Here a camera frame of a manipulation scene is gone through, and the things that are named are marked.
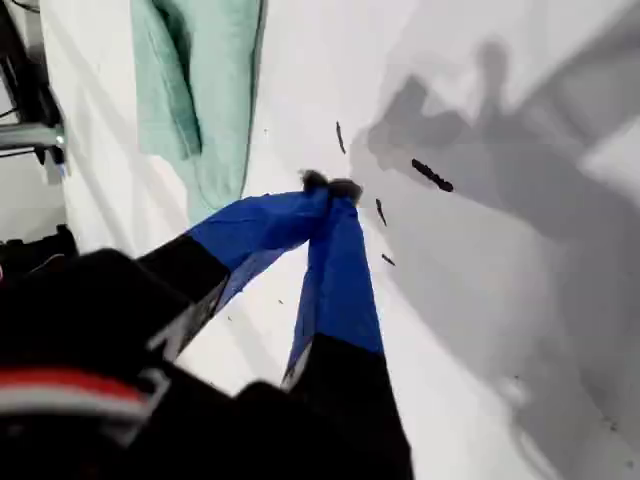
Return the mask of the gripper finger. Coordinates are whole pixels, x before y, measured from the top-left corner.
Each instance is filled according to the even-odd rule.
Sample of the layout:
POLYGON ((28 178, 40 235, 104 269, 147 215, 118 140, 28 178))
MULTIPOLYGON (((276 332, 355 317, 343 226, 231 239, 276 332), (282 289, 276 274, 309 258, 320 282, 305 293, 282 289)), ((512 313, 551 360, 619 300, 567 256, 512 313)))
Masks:
POLYGON ((280 256, 308 241, 329 204, 329 180, 306 171, 300 191, 233 202, 139 262, 213 316, 280 256))
POLYGON ((356 211, 362 189, 317 178, 305 188, 322 188, 328 207, 309 240, 288 392, 308 416, 304 433, 328 477, 411 479, 356 211))

